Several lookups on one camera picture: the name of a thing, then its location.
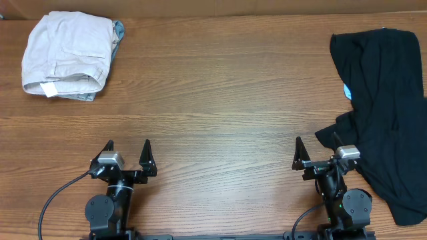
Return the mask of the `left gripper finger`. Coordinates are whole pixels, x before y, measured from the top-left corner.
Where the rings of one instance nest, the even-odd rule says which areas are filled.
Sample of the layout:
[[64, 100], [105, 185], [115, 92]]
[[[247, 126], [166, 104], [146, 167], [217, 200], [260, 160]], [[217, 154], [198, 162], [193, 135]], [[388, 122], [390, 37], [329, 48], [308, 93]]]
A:
[[112, 139], [110, 139], [107, 144], [105, 145], [105, 147], [96, 155], [96, 159], [99, 158], [99, 156], [104, 152], [104, 151], [113, 151], [113, 145], [114, 142]]
[[142, 167], [142, 170], [145, 172], [157, 171], [157, 167], [153, 158], [151, 143], [149, 139], [145, 140], [145, 143], [139, 158], [139, 165]]

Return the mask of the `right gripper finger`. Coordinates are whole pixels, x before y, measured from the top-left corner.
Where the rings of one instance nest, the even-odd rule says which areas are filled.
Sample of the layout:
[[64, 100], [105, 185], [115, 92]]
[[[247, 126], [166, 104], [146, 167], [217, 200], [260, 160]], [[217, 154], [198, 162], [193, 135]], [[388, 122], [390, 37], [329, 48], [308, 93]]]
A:
[[296, 150], [294, 153], [294, 163], [305, 163], [311, 161], [310, 156], [300, 136], [296, 137]]
[[343, 141], [341, 140], [340, 136], [336, 133], [332, 133], [332, 140], [333, 140], [333, 150], [337, 150], [339, 147], [344, 146]]

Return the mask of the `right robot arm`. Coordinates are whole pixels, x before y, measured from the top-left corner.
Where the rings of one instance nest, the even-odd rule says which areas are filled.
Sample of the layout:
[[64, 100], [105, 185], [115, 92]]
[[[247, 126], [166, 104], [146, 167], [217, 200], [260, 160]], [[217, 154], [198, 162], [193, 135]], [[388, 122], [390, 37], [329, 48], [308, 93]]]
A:
[[[336, 133], [332, 135], [336, 150], [324, 161], [312, 161], [301, 137], [296, 137], [292, 169], [303, 171], [304, 181], [314, 180], [322, 203], [308, 209], [295, 221], [290, 239], [375, 240], [375, 232], [367, 231], [372, 211], [372, 196], [363, 189], [348, 189], [344, 175], [353, 171], [360, 159], [355, 145], [344, 145]], [[324, 207], [328, 222], [315, 231], [297, 231], [298, 223], [311, 212]]]

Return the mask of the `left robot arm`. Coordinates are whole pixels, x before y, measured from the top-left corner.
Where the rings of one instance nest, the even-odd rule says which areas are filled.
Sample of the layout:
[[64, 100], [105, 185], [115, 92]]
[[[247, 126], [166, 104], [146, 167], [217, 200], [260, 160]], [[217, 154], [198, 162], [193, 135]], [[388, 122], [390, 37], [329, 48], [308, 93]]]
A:
[[146, 184], [157, 175], [157, 167], [151, 151], [151, 143], [144, 143], [140, 169], [125, 170], [119, 151], [113, 149], [113, 141], [107, 142], [91, 161], [88, 174], [93, 179], [107, 183], [106, 194], [92, 197], [85, 206], [85, 216], [90, 224], [90, 239], [140, 239], [141, 234], [127, 226], [134, 186]]

